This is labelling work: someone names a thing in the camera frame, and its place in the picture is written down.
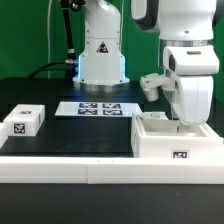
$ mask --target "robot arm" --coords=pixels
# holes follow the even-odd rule
[[[132,0],[131,7],[139,27],[160,31],[160,65],[165,74],[141,79],[146,96],[156,99],[150,96],[155,94],[151,90],[161,85],[183,124],[205,123],[212,100],[211,75],[219,70],[219,60],[209,45],[217,1]],[[151,13],[153,9],[157,9],[157,14]]]

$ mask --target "black table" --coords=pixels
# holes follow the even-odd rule
[[[142,110],[148,106],[135,82],[128,90],[97,94],[74,89],[71,82],[59,79],[5,79],[0,82],[2,120],[17,104],[44,104],[46,118],[37,137],[9,137],[0,155],[133,156],[131,118],[56,117],[61,101],[138,103]],[[164,104],[169,111],[164,99],[152,105],[159,110]]]
[[[130,118],[56,118],[60,101],[139,103],[143,111],[169,114],[164,98],[148,104],[137,83],[96,95],[74,90],[64,80],[5,79],[0,82],[1,120],[17,104],[44,104],[46,120],[35,138],[10,137],[0,155],[133,156]],[[220,135],[223,109],[213,100],[208,123]],[[2,224],[223,224],[223,210],[223,185],[0,184]]]

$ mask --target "black cable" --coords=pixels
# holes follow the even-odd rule
[[[37,69],[36,71],[32,72],[31,74],[28,75],[28,78],[32,79],[34,78],[39,72],[42,72],[43,70],[46,71],[47,68],[53,66],[53,65],[64,65],[65,62],[64,61],[57,61],[57,62],[51,62],[49,64],[46,64],[42,67],[40,67],[39,69]]]
[[[64,22],[65,22],[67,47],[68,47],[68,49],[74,49],[73,40],[72,40],[71,24],[70,24],[70,18],[69,18],[69,11],[68,11],[68,9],[63,9],[62,11],[63,11]]]

